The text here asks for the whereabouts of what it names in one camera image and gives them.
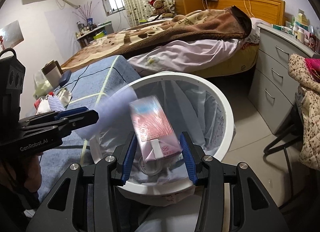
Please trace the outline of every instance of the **wooden headboard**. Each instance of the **wooden headboard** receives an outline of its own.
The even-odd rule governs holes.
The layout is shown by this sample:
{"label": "wooden headboard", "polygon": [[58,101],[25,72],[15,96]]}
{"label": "wooden headboard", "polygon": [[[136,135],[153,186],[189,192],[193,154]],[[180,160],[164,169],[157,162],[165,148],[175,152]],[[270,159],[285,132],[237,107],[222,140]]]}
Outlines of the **wooden headboard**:
{"label": "wooden headboard", "polygon": [[251,12],[255,18],[262,19],[270,24],[284,25],[285,2],[283,0],[250,0],[250,4],[249,0],[207,0],[208,9],[222,10],[234,5],[245,12],[249,17],[252,17],[247,12],[244,3],[249,12],[251,4]]}

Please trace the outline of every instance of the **gray drawer cabinet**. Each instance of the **gray drawer cabinet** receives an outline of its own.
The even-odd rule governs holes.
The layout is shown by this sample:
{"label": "gray drawer cabinet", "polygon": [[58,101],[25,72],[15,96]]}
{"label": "gray drawer cabinet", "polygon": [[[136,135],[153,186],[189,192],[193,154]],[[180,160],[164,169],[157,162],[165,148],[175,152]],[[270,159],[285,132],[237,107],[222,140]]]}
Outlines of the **gray drawer cabinet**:
{"label": "gray drawer cabinet", "polygon": [[276,134],[295,104],[298,82],[288,75],[288,60],[295,53],[313,57],[314,52],[291,35],[266,25],[260,28],[260,44],[249,100]]}

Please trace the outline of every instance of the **wardrobe handle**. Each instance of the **wardrobe handle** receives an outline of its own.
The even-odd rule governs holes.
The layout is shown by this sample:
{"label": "wardrobe handle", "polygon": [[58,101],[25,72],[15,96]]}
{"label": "wardrobe handle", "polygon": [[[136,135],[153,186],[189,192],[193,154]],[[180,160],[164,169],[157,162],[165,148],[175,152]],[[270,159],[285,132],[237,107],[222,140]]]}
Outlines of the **wardrobe handle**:
{"label": "wardrobe handle", "polygon": [[274,72],[275,74],[277,74],[280,78],[283,78],[283,76],[279,75],[278,73],[276,73],[273,68],[271,68],[271,71]]}
{"label": "wardrobe handle", "polygon": [[265,89],[265,92],[270,96],[270,98],[272,98],[273,100],[275,99],[275,97],[270,95],[270,93],[267,91],[267,89]]}
{"label": "wardrobe handle", "polygon": [[276,48],[277,48],[278,50],[282,51],[283,53],[287,54],[288,56],[290,56],[289,53],[287,53],[287,52],[285,52],[284,50],[280,49],[278,46],[276,46]]}

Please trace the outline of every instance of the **metal bolt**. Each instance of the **metal bolt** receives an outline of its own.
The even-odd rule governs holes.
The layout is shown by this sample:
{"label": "metal bolt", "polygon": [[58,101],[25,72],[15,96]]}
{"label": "metal bolt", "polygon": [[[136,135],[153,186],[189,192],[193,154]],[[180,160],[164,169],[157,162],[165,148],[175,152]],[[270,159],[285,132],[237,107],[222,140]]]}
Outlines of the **metal bolt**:
{"label": "metal bolt", "polygon": [[240,166],[241,169],[247,169],[248,168],[248,165],[246,163],[240,163],[239,166]]}
{"label": "metal bolt", "polygon": [[113,162],[115,160],[115,157],[113,155],[109,155],[106,157],[107,162]]}
{"label": "metal bolt", "polygon": [[203,156],[203,159],[206,161],[206,162],[211,162],[213,160],[213,157],[211,155],[205,155]]}
{"label": "metal bolt", "polygon": [[71,170],[76,170],[76,169],[78,169],[79,168],[79,164],[77,164],[77,163],[73,163],[72,165],[70,165],[70,169]]}

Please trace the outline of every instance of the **floor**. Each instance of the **floor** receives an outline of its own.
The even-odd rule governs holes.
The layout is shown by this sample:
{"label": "floor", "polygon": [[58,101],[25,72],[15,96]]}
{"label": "floor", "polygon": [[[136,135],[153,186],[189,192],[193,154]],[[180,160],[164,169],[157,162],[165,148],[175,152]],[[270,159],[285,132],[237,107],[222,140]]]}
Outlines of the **floor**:
{"label": "floor", "polygon": [[[263,158],[263,149],[276,136],[271,133],[259,112],[248,100],[250,81],[245,78],[235,75],[212,80],[212,83],[227,97],[236,126],[236,135],[222,162],[234,165],[242,161],[246,162],[261,180],[276,204],[280,206],[290,198],[289,174],[285,156],[283,151],[280,151]],[[300,146],[298,144],[288,148],[294,193],[304,187],[306,175],[309,173],[308,168],[298,160]],[[228,184],[225,186],[225,195],[224,220],[226,222],[223,231],[228,231],[230,205]]]}

